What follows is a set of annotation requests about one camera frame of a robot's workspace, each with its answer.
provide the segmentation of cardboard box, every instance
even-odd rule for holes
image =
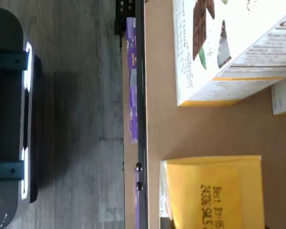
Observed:
[[[177,103],[225,105],[286,77],[286,0],[173,0]]]
[[[272,85],[272,108],[274,115],[286,115],[286,78]]]
[[[127,64],[130,78],[137,76],[135,18],[126,18]]]
[[[137,47],[135,18],[126,19],[127,64],[129,72],[129,107],[128,127],[130,143],[138,142],[138,113],[137,113]]]
[[[138,142],[138,111],[137,111],[137,87],[130,87],[128,107],[128,127],[130,143]]]

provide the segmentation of gray wooden floor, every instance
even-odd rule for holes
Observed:
[[[43,63],[41,190],[10,229],[124,228],[122,64],[114,0],[0,0]]]

